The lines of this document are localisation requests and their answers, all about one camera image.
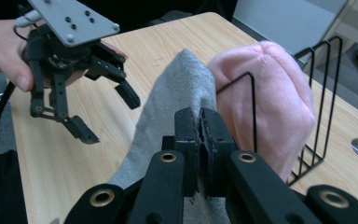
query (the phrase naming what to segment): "pink cloth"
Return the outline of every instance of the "pink cloth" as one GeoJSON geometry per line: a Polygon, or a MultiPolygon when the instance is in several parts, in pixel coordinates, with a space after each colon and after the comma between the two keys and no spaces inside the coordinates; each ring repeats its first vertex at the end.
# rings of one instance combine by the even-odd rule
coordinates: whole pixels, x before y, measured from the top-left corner
{"type": "MultiPolygon", "coordinates": [[[[216,90],[246,72],[254,74],[257,153],[285,181],[315,123],[312,92],[296,61],[279,45],[262,41],[225,51],[208,68],[216,90]]],[[[249,77],[217,95],[217,111],[239,147],[254,150],[249,77]]]]}

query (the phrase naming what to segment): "wooden table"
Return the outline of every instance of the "wooden table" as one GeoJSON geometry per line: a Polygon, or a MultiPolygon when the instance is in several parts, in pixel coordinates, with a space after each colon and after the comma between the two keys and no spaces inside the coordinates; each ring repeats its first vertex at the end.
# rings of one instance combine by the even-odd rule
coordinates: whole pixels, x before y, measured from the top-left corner
{"type": "MultiPolygon", "coordinates": [[[[128,81],[143,103],[167,64],[182,49],[203,62],[217,53],[255,42],[216,14],[207,13],[105,39],[129,55],[128,81]]],[[[16,90],[11,98],[21,178],[30,223],[63,222],[85,190],[106,182],[130,148],[142,107],[129,110],[115,83],[103,78],[79,79],[67,88],[70,115],[80,116],[101,142],[85,145],[60,123],[33,119],[30,94],[16,90]]],[[[294,189],[328,184],[358,198],[358,156],[351,140],[358,137],[358,110],[337,99],[327,158],[294,189]]]]}

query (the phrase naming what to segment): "human hand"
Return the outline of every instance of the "human hand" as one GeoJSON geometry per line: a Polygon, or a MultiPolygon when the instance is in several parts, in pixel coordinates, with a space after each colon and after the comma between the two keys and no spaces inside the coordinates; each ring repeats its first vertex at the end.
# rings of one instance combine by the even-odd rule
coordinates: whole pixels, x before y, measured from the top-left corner
{"type": "MultiPolygon", "coordinates": [[[[0,72],[3,72],[7,78],[19,87],[22,91],[30,91],[34,87],[34,77],[28,64],[22,59],[26,41],[19,38],[13,32],[14,20],[0,21],[0,72]]],[[[31,28],[19,28],[18,33],[22,36],[28,36],[31,28]]],[[[127,58],[121,50],[114,46],[104,44],[116,53],[127,58]]],[[[82,77],[84,71],[73,73],[67,80],[66,85],[72,84],[74,81],[82,77]]]]}

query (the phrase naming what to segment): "gray towel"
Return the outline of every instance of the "gray towel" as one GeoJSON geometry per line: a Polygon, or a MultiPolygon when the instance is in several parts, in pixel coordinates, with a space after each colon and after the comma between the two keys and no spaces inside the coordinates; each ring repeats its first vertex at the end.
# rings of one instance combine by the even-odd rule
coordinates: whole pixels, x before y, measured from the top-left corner
{"type": "MultiPolygon", "coordinates": [[[[174,114],[191,107],[195,119],[200,108],[216,109],[214,77],[189,50],[178,53],[158,77],[136,125],[131,148],[108,181],[127,188],[145,176],[164,135],[174,135],[174,114]]],[[[205,200],[199,194],[185,199],[184,223],[228,223],[223,199],[205,200]]]]}

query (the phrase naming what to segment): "pink towel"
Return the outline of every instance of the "pink towel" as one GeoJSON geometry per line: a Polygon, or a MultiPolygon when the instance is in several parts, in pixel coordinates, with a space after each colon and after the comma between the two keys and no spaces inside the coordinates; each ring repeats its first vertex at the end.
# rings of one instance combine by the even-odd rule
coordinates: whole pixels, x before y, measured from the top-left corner
{"type": "MultiPolygon", "coordinates": [[[[315,123],[312,92],[296,61],[279,45],[262,41],[225,51],[208,68],[217,91],[246,72],[255,75],[257,153],[287,180],[315,123]]],[[[249,77],[217,95],[217,111],[239,147],[254,150],[249,77]]]]}

